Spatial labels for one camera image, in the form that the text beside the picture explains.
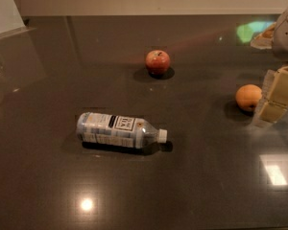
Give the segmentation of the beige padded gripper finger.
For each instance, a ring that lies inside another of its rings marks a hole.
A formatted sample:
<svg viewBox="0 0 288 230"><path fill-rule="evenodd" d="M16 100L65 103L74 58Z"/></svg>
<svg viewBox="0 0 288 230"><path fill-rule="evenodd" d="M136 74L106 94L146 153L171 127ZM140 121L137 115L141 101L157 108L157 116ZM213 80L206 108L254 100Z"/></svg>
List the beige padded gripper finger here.
<svg viewBox="0 0 288 230"><path fill-rule="evenodd" d="M262 97L252 119L256 127L270 127L288 110L288 64L269 70L262 84Z"/></svg>

